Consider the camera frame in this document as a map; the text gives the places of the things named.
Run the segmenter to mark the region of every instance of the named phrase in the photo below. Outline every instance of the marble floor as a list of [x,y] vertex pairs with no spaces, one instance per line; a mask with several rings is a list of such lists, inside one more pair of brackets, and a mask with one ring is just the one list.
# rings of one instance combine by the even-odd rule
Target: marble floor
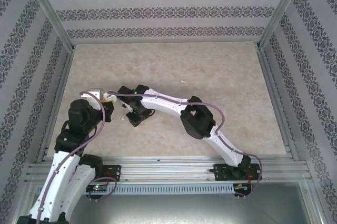
[[[70,103],[79,92],[138,84],[179,98],[200,97],[226,115],[224,135],[244,152],[284,154],[275,114],[252,42],[77,45],[48,155],[54,153]],[[215,156],[202,140],[191,138],[179,118],[157,111],[134,128],[128,111],[114,104],[112,122],[86,153],[99,156]],[[213,109],[219,124],[221,116]]]

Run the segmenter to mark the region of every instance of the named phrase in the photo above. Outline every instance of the black motor bracket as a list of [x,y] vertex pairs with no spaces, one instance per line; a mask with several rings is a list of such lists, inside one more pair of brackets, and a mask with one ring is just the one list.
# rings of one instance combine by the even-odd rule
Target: black motor bracket
[[241,163],[237,167],[227,164],[215,164],[213,168],[210,172],[214,173],[215,181],[249,180],[249,176],[251,176],[252,180],[257,180],[260,174],[260,165],[251,164],[249,156],[243,156]]
[[[138,85],[136,89],[131,90],[125,86],[122,86],[119,90],[119,94],[144,94],[146,90],[149,90],[148,86]],[[121,97],[117,96],[117,99],[126,103],[132,108],[132,112],[126,114],[130,123],[137,127],[141,122],[148,119],[150,116],[154,114],[154,109],[145,108],[141,100],[143,97]]]
[[[188,102],[202,102],[198,97],[192,96]],[[211,111],[203,105],[187,105],[181,111],[180,119],[186,132],[196,139],[211,136],[211,130],[215,126],[215,120]]]
[[[16,224],[36,224],[36,219],[32,219],[32,216],[20,216]],[[41,220],[39,224],[69,224],[69,221],[65,219],[65,212],[61,212],[57,221],[49,221],[48,218]]]
[[[102,103],[105,110],[105,121],[111,121],[111,114],[114,110],[113,103]],[[87,100],[78,99],[70,104],[67,120],[61,129],[61,133],[56,138],[55,152],[71,152],[81,144],[89,140],[89,134],[102,121],[101,110],[94,109]],[[82,156],[84,148],[76,154]]]
[[[102,177],[112,177],[116,179],[117,182],[120,181],[122,167],[120,165],[104,165],[103,159],[98,156],[85,154],[81,157],[78,162],[79,165],[89,165],[91,168],[95,169],[95,178]],[[107,182],[107,179],[102,179],[100,182]],[[107,185],[88,185],[86,187],[86,192],[106,192]],[[98,199],[102,195],[92,194],[91,198]]]

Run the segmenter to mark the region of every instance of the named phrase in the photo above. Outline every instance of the small white object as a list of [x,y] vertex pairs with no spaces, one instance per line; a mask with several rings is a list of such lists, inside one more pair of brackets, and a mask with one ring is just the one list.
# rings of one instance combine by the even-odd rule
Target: small white object
[[104,93],[103,94],[103,99],[105,99],[106,101],[113,101],[113,103],[115,103],[117,101],[117,97],[116,95],[113,94],[108,94],[108,93]]

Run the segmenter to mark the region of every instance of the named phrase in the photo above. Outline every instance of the enclosure wall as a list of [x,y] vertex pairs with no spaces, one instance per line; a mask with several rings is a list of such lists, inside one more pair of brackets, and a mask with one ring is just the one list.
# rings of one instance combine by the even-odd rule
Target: enclosure wall
[[51,0],[74,44],[258,41],[280,0]]
[[337,0],[291,0],[264,48],[290,131],[337,222]]
[[0,223],[35,162],[68,52],[37,0],[0,0]]

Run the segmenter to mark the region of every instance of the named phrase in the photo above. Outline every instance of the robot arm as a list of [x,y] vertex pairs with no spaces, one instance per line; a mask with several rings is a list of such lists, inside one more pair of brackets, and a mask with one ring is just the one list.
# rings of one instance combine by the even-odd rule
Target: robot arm
[[[144,97],[122,97],[116,94],[117,98],[130,109],[127,117],[134,127],[147,119],[153,113],[153,110],[180,117],[186,132],[193,138],[203,139],[211,145],[229,166],[239,167],[243,172],[248,168],[251,161],[250,157],[234,152],[233,150],[242,151],[237,149],[220,131],[217,132],[218,135],[215,133],[217,125],[213,119],[213,114],[206,106],[184,105],[186,102],[202,102],[198,97],[192,96],[191,99],[175,98],[158,93],[143,85],[138,85],[135,90],[122,86],[118,93],[145,95]],[[219,135],[232,149],[221,142]]]
[[[99,99],[102,99],[102,92],[101,90],[91,91],[92,94],[97,94]],[[113,104],[107,102],[103,105],[106,115],[105,121],[110,122]],[[19,217],[17,224],[35,224],[39,210],[42,211],[39,223],[68,224],[67,220],[70,219],[87,185],[95,177],[102,176],[102,158],[88,154],[82,156],[84,148],[67,158],[60,170],[56,171],[56,167],[69,153],[89,140],[89,134],[102,121],[101,108],[97,107],[97,101],[93,98],[73,101],[68,116],[69,120],[64,123],[61,133],[56,138],[52,166],[43,189],[29,211],[29,216]],[[43,208],[40,209],[47,184],[55,173],[56,176],[47,192]]]

